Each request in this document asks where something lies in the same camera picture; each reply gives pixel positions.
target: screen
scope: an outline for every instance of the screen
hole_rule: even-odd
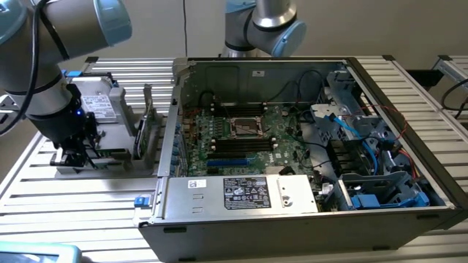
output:
[[[59,256],[0,252],[0,263],[56,263]]]

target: robotic arm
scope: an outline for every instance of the robotic arm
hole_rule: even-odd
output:
[[[291,0],[228,0],[223,56],[256,56],[259,49],[289,56],[304,34]],[[100,157],[95,115],[84,112],[80,91],[57,63],[131,35],[121,0],[0,0],[0,88],[21,108],[19,117],[59,149],[51,165],[93,166],[89,155]]]
[[[96,123],[57,63],[127,40],[129,15],[120,0],[31,2],[33,6],[28,0],[0,0],[0,88],[19,107],[27,104],[25,116],[80,166],[88,159],[84,141],[93,146]],[[32,46],[39,45],[35,54]]]
[[[223,56],[291,56],[304,40],[307,26],[297,20],[292,0],[228,0]]]

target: motherboard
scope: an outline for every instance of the motherboard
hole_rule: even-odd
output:
[[[311,175],[311,153],[287,133],[299,114],[288,105],[219,106],[188,113],[188,175]]]

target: metal rail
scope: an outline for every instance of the metal rail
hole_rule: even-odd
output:
[[[424,89],[393,61],[359,57],[448,172],[468,192],[468,143],[451,116],[436,110]],[[155,105],[169,103],[171,59],[101,59],[92,72],[113,73],[127,101],[143,107],[143,84],[153,85]],[[36,135],[0,185],[0,240],[59,242],[83,250],[85,262],[157,262],[133,228],[133,199],[151,193],[153,178],[55,180],[48,166],[53,147]],[[396,251],[295,256],[243,262],[468,262],[468,221],[448,231],[431,231]]]
[[[447,77],[449,77],[456,83],[468,79],[468,56],[440,56],[433,68],[440,70]],[[468,90],[468,84],[463,85],[463,88]],[[447,112],[451,115],[456,115],[457,111]],[[461,112],[459,122],[468,124],[468,113]]]

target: sticker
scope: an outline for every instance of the sticker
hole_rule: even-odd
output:
[[[223,180],[227,210],[271,208],[267,177],[224,178]]]
[[[207,180],[189,180],[188,181],[189,188],[205,188],[207,187]]]
[[[253,70],[252,71],[252,77],[264,77],[264,76],[265,76],[264,70]]]
[[[88,111],[95,113],[96,119],[116,118],[115,109],[109,101],[109,97],[101,96],[81,96],[81,101],[87,106]]]

